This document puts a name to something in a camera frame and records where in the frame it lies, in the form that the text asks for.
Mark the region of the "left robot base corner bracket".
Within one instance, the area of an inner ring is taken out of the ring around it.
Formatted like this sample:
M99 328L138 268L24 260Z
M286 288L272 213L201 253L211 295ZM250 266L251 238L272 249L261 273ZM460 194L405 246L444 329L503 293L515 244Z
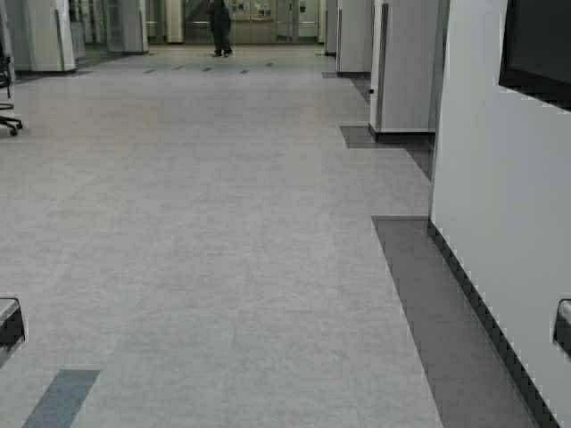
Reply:
M26 327L18 298L1 297L1 358L7 358L26 340Z

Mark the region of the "right robot base corner bracket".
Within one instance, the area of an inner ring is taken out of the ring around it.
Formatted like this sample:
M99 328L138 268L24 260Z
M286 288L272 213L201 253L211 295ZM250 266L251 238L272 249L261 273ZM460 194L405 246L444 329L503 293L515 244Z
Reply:
M570 299L564 299L559 302L557 308L553 329L553 341L568 357L570 357L571 353L570 336Z

